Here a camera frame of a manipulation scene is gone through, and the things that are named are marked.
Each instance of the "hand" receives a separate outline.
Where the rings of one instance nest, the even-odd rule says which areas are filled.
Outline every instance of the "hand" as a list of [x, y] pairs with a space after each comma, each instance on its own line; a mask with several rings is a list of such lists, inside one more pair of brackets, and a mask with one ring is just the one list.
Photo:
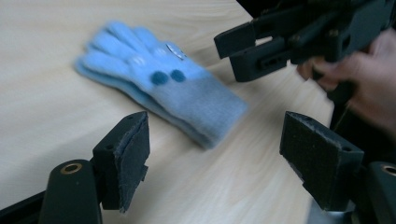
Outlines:
[[363, 119], [387, 131], [396, 140], [396, 32], [384, 31], [367, 49], [355, 52], [339, 63], [326, 63], [316, 57], [297, 67], [304, 78], [312, 77], [315, 68], [325, 91], [332, 91], [341, 81], [352, 81], [356, 90], [347, 106]]

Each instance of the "dark teal dot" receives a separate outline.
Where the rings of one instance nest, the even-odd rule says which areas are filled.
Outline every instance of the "dark teal dot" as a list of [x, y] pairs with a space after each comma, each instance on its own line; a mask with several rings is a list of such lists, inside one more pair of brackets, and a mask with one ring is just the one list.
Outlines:
[[176, 82], [182, 82], [186, 80], [184, 73], [182, 73], [180, 70], [174, 70], [171, 74], [171, 78]]
[[163, 72], [155, 72], [151, 75], [151, 82], [154, 85], [163, 85], [168, 82], [169, 77]]

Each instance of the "light blue glove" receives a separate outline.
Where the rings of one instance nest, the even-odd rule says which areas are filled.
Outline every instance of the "light blue glove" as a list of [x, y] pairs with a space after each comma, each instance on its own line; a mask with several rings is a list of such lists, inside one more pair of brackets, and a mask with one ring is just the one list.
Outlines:
[[143, 27], [111, 22], [76, 62], [76, 69], [124, 91], [205, 148], [215, 147], [247, 105], [175, 44]]

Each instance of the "table surface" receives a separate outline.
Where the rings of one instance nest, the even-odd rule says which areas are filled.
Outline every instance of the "table surface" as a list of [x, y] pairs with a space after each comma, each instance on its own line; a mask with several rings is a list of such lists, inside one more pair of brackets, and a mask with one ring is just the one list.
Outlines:
[[145, 110], [73, 69], [84, 44], [114, 20], [175, 42], [248, 112], [212, 150], [148, 112], [148, 174], [130, 210], [103, 211], [104, 223], [305, 223], [311, 197], [279, 155], [284, 113], [328, 124], [332, 105], [293, 65], [235, 82], [213, 41], [251, 20], [233, 0], [1, 1], [0, 209], [44, 190], [58, 164], [89, 160], [123, 117]]

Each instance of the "wooden table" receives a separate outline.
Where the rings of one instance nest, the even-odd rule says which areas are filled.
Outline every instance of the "wooden table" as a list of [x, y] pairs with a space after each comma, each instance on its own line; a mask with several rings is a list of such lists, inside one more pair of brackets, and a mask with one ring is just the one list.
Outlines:
[[251, 20], [233, 0], [1, 1], [0, 209], [44, 190], [56, 165], [90, 159], [120, 119], [145, 110], [73, 69], [84, 44], [111, 20], [177, 43], [249, 110], [213, 150], [149, 113], [146, 180], [126, 215], [103, 211], [104, 223], [305, 223], [311, 197], [278, 153], [283, 117], [289, 110], [328, 124], [332, 106], [291, 65], [234, 81], [213, 41]]

